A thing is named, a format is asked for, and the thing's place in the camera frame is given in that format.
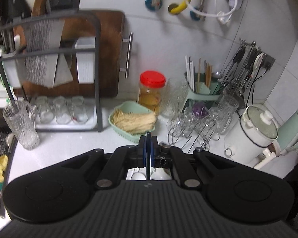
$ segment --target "cup rack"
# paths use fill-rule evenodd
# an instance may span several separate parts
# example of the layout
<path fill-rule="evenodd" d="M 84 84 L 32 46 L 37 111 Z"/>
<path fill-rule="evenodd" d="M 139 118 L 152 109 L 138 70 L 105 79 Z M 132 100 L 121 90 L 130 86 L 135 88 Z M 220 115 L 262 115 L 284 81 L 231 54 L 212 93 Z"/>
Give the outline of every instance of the cup rack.
<path fill-rule="evenodd" d="M 53 14 L 48 14 L 48 15 L 43 15 L 43 16 L 37 16 L 37 17 L 31 17 L 31 18 L 26 18 L 24 20 L 20 20 L 15 23 L 9 23 L 0 28 L 0 37 L 2 31 L 5 30 L 11 30 L 13 27 L 16 26 L 28 26 L 31 23 L 38 22 L 38 21 L 43 21 L 43 20 L 56 20 L 56 19 L 61 19 L 61 18 L 87 18 L 87 21 L 89 21 L 96 32 L 95 35 L 95 48 L 52 48 L 48 50 L 42 50 L 42 51 L 33 51 L 33 52 L 27 52 L 27 53 L 18 53 L 14 56 L 8 57 L 8 58 L 2 58 L 0 56 L 0 75 L 2 77 L 3 84 L 6 88 L 7 94 L 9 96 L 9 99 L 13 105 L 13 108 L 16 112 L 18 112 L 18 107 L 14 101 L 13 94 L 9 88 L 9 83 L 6 77 L 5 70 L 3 68 L 2 62 L 3 61 L 8 61 L 8 60 L 15 60 L 18 58 L 25 58 L 25 57 L 30 57 L 30 56 L 37 56 L 37 55 L 50 55 L 50 54 L 75 54 L 75 53 L 82 53 L 82 52 L 94 52 L 95 53 L 95 107 L 96 107 L 96 118 L 97 118 L 97 126 L 95 126 L 92 129 L 87 129 L 87 130 L 69 130 L 69 129 L 56 129 L 56 130 L 51 130 L 51 129 L 40 129 L 40 132 L 84 132 L 84 131 L 98 131 L 101 132 L 103 129 L 103 122 L 102 122 L 102 110 L 100 106 L 100 98 L 99 98 L 99 83 L 96 83 L 96 81 L 99 79 L 99 38 L 100 38 L 100 22 L 99 19 L 92 13 L 86 12 L 86 11 L 79 11 L 79 10 L 62 10 L 55 12 Z M 27 96 L 24 93 L 23 94 L 24 99 L 27 100 Z"/>

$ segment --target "green kettle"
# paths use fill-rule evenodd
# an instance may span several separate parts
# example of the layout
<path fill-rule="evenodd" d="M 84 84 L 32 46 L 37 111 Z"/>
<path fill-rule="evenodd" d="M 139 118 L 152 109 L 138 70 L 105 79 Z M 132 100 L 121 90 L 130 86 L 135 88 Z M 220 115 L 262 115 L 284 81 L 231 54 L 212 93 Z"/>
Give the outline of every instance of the green kettle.
<path fill-rule="evenodd" d="M 298 149 L 298 110 L 278 129 L 280 151 Z"/>

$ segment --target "wooden cutting board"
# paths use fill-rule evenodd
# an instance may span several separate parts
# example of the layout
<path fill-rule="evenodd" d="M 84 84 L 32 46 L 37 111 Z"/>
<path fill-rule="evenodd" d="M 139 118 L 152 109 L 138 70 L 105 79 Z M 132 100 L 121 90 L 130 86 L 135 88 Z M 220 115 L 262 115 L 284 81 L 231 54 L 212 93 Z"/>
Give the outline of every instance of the wooden cutting board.
<path fill-rule="evenodd" d="M 120 53 L 123 40 L 125 15 L 121 11 L 111 10 L 86 10 L 100 20 L 100 48 L 99 48 L 99 91 L 101 97 L 115 97 L 118 94 L 118 79 L 120 70 Z M 62 32 L 62 41 L 79 37 L 95 36 L 93 26 L 86 18 L 65 18 Z M 18 28 L 15 34 L 23 35 L 23 29 Z M 27 96 L 76 96 L 93 97 L 95 95 L 94 84 L 79 84 L 77 75 L 76 55 L 73 56 L 71 73 L 73 81 L 46 88 L 29 82 L 23 83 Z M 16 96 L 22 96 L 21 89 L 13 89 Z"/>

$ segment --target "red lid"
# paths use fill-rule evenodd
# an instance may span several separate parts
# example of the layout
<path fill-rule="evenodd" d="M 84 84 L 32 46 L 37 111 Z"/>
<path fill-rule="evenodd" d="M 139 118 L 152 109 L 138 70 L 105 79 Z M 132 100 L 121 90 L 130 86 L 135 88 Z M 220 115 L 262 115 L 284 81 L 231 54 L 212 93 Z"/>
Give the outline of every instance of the red lid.
<path fill-rule="evenodd" d="M 140 83 L 151 88 L 162 88 L 165 85 L 165 76 L 156 71 L 145 71 L 140 75 Z"/>

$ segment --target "lid knob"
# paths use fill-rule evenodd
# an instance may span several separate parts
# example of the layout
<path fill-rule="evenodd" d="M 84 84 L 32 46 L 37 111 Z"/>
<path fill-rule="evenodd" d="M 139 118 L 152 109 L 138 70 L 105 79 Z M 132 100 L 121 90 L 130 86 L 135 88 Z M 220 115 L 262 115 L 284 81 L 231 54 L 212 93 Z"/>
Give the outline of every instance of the lid knob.
<path fill-rule="evenodd" d="M 272 124 L 272 119 L 274 118 L 272 113 L 269 112 L 268 110 L 266 110 L 264 113 L 261 113 L 260 117 L 261 117 L 261 120 L 267 125 Z"/>

